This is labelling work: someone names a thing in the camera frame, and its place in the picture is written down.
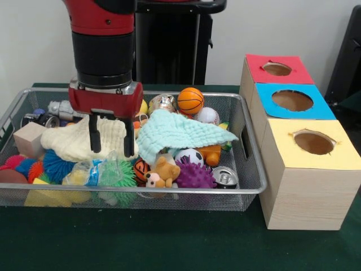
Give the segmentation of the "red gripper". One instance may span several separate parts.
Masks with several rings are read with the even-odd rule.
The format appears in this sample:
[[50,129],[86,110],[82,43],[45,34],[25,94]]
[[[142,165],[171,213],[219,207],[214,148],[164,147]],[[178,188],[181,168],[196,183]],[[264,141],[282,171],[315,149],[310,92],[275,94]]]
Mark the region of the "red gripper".
[[126,129],[124,137],[124,155],[134,155],[133,118],[140,110],[143,100],[143,85],[132,81],[124,88],[92,89],[82,88],[77,79],[73,79],[68,89],[72,108],[89,115],[90,147],[94,153],[101,152],[100,133],[97,127],[97,115],[112,115],[123,119]]

